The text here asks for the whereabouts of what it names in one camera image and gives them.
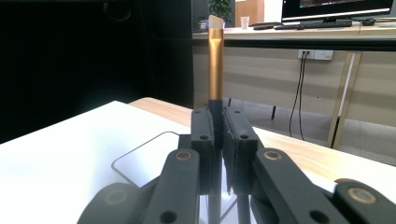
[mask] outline floor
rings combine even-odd
[[[259,105],[232,99],[231,106],[244,111],[252,126],[274,133],[290,135],[291,109],[277,107],[275,117],[271,119],[273,111],[271,105]],[[291,135],[302,139],[298,115],[298,111],[294,111]],[[301,120],[304,140],[326,146],[332,118],[301,112]],[[341,145],[338,149],[373,161],[396,166],[396,127],[347,119]]]

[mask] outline computer mouse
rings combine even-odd
[[[361,22],[363,26],[372,26],[375,24],[375,19],[365,19]]]

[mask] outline computer monitor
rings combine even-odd
[[[386,15],[392,3],[393,0],[283,0],[282,22]]]

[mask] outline power outlet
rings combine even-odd
[[[331,60],[333,50],[317,49],[315,51],[315,60]]]
[[[307,52],[309,52],[309,54],[306,56],[306,59],[315,59],[315,50],[314,49],[299,49],[297,58],[301,59],[303,57],[304,51],[305,51],[305,54]]]

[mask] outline power cord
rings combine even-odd
[[[303,100],[303,83],[304,83],[304,73],[305,73],[305,61],[306,61],[306,57],[308,57],[309,51],[303,51],[303,55],[301,57],[301,63],[300,63],[300,76],[298,79],[298,85],[297,85],[297,92],[296,92],[296,97],[294,99],[294,105],[293,105],[293,109],[291,110],[291,115],[290,115],[290,121],[289,121],[289,134],[290,137],[292,137],[291,135],[291,120],[293,118],[293,114],[294,114],[294,108],[297,104],[297,98],[298,98],[298,94],[300,93],[300,102],[299,102],[299,123],[300,123],[300,134],[301,137],[304,139],[303,136],[303,126],[301,125],[301,102]]]

